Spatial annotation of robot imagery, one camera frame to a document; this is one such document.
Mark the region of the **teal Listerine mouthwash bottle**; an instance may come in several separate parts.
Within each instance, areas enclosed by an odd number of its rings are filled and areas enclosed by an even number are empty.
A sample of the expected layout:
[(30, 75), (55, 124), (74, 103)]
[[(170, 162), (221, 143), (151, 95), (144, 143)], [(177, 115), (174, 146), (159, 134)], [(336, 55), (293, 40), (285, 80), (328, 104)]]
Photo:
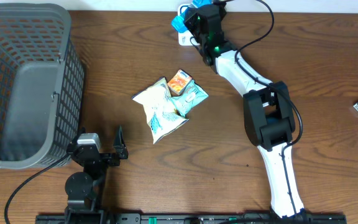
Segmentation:
[(172, 20), (171, 25), (178, 33), (187, 31), (185, 26), (185, 12), (190, 8), (199, 8), (201, 6), (212, 4), (212, 0), (192, 0), (189, 4), (182, 4), (178, 7), (178, 15)]

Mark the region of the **cream snack bag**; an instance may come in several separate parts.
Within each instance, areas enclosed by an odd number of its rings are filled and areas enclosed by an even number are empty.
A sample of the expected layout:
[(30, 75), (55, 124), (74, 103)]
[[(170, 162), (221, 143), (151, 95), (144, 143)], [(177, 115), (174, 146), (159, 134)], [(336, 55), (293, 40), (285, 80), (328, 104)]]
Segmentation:
[(132, 97), (144, 108), (146, 122), (152, 133), (153, 144), (188, 121), (177, 113), (171, 97), (165, 77), (160, 77), (153, 85)]

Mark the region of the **small orange box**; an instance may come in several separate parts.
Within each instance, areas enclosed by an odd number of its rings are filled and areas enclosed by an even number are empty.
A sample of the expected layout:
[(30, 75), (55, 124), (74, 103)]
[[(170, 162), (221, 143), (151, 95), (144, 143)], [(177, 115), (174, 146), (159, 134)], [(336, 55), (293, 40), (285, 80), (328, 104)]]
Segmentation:
[(192, 81), (192, 77), (183, 70), (178, 70), (173, 78), (167, 83), (169, 89), (177, 95), (180, 95), (186, 86)]

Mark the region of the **teal wet wipes packet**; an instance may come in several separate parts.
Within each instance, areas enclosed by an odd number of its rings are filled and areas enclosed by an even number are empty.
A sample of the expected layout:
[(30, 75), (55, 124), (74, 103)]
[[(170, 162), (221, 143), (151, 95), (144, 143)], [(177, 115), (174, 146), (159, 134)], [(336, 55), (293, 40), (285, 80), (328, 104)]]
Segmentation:
[(185, 116), (193, 107), (207, 99), (209, 95), (194, 80), (189, 82), (180, 96), (171, 97), (172, 103), (181, 116)]

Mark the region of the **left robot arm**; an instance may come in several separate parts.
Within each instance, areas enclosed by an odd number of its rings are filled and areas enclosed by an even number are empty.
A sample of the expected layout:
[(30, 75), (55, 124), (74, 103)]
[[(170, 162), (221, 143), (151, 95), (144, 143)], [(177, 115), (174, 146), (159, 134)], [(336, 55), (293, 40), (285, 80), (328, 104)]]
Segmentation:
[(129, 157), (122, 127), (116, 131), (113, 152), (100, 152), (101, 141), (96, 133), (81, 128), (67, 147), (71, 160), (82, 166), (81, 172), (69, 176), (65, 183), (68, 205), (65, 223), (114, 223), (114, 215), (101, 208), (106, 176), (110, 167), (118, 167)]

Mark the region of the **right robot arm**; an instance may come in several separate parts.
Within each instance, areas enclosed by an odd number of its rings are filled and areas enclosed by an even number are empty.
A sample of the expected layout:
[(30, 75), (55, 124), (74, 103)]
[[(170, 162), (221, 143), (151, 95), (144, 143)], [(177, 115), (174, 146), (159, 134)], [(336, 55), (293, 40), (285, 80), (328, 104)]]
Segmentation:
[(243, 100), (244, 127), (264, 160), (271, 192), (271, 209), (280, 219), (304, 210), (293, 171), (292, 134), (302, 120), (284, 82), (272, 82), (253, 69), (240, 49), (225, 38), (224, 1), (193, 1), (181, 18), (199, 45), (204, 63), (225, 78)]

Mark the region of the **white barcode scanner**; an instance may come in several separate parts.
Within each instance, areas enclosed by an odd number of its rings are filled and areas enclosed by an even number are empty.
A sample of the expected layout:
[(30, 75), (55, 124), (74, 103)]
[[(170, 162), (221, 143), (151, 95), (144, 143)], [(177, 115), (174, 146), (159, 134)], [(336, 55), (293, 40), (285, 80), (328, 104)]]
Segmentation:
[(199, 46), (199, 43), (194, 39), (193, 35), (188, 29), (184, 33), (178, 33), (178, 43), (182, 46)]

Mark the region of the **grey plastic mesh basket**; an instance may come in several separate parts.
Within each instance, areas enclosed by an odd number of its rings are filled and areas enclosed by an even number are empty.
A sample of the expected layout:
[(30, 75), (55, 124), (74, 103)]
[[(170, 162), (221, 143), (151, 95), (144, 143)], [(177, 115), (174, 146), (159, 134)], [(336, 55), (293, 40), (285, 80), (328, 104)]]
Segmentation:
[(0, 169), (64, 166), (85, 70), (56, 4), (0, 3)]

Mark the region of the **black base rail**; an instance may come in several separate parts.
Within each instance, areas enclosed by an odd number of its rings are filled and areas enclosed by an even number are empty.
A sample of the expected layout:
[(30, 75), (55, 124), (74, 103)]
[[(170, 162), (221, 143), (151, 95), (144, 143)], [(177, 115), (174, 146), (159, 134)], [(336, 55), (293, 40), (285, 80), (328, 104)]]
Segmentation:
[(107, 224), (215, 224), (215, 223), (308, 223), (308, 224), (346, 224), (345, 215), (313, 215), (301, 213), (291, 218), (278, 218), (272, 213), (251, 212), (242, 215), (141, 215), (120, 213), (109, 215), (66, 214), (38, 215), (35, 224), (65, 223), (107, 223)]

